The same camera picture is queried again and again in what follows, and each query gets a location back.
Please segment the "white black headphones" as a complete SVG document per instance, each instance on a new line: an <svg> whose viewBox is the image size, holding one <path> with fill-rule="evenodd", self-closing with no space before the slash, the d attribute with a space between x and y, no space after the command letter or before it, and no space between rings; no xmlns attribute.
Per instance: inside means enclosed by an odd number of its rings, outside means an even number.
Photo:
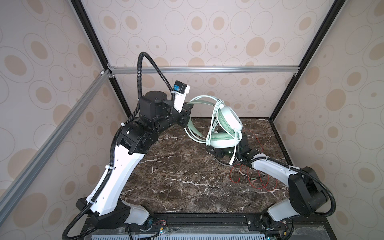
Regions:
<svg viewBox="0 0 384 240"><path fill-rule="evenodd" d="M234 162L232 164L230 164L230 160L226 159L226 158L218 158L216 156L214 156L214 159L215 161L220 164L221 166L224 166L224 167L234 167L236 164L239 163L239 161L237 159L234 160Z"/></svg>

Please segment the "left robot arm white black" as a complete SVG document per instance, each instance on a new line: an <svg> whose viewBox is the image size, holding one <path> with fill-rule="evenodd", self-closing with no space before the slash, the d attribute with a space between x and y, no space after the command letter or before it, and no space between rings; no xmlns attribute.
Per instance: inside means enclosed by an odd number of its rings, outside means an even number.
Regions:
<svg viewBox="0 0 384 240"><path fill-rule="evenodd" d="M142 94L142 63L146 58L170 90L171 100L161 91ZM118 128L111 144L110 162L95 189L79 199L80 213L65 228L62 239L81 239L98 229L116 229L136 224L144 229L152 225L149 211L121 199L121 192L138 163L159 140L159 135L175 124L185 128L193 104L186 104L189 87L177 81L171 86L155 61L141 52L137 63L138 103L128 120Z"/></svg>

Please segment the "mint green headphones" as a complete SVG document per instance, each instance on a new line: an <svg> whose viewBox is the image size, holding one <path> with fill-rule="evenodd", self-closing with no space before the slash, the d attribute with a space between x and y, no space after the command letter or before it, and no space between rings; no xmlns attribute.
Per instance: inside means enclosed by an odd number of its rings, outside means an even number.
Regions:
<svg viewBox="0 0 384 240"><path fill-rule="evenodd" d="M197 130L192 121L189 121L185 132L193 141L209 146L211 137L215 133L231 134L236 141L242 139L243 124L234 110L225 104L225 101L213 96L201 95L193 98L190 103L209 105L214 108L206 136Z"/></svg>

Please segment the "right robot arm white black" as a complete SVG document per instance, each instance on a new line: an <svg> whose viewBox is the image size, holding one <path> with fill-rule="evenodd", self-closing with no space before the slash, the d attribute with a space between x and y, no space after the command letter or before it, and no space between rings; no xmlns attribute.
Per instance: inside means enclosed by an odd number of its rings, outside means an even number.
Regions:
<svg viewBox="0 0 384 240"><path fill-rule="evenodd" d="M312 215L329 217L335 213L336 199L330 189L320 181L314 169L290 166L260 151L252 150L247 137L236 143L227 133L218 133L218 136L208 146L216 159L230 156L230 165L238 161L242 166L262 171L288 186L288 199L272 204L262 211L261 222L265 229L272 229L287 218Z"/></svg>

